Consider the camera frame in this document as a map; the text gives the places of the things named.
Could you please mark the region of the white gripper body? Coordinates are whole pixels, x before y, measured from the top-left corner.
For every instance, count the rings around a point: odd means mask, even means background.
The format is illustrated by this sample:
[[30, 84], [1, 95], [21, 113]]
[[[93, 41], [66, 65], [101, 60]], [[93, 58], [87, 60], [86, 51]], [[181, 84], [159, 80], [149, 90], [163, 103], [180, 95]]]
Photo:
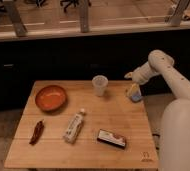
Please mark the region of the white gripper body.
[[133, 71], [132, 80], [139, 85], [144, 85], [152, 76], [153, 70], [149, 65], [144, 64]]

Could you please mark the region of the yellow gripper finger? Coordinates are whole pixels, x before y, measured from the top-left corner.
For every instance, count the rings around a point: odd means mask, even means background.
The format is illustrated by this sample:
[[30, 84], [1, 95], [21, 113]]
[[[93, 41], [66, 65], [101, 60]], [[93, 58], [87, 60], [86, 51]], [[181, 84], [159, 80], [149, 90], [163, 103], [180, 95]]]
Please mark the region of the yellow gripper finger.
[[133, 72], [128, 72], [124, 75], [125, 79], [132, 79]]
[[130, 93], [134, 94], [139, 90], [138, 85], [136, 83], [132, 84], [130, 87]]

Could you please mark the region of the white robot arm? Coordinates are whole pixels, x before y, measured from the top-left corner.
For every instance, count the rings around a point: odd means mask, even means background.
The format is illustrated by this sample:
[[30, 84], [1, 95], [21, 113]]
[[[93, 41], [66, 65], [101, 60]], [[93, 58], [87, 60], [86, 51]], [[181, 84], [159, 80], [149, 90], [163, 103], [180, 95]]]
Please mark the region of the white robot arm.
[[190, 81], [174, 63], [165, 52], [153, 50], [146, 63], [125, 74], [139, 85], [161, 75], [175, 96], [161, 118], [158, 171], [190, 171]]

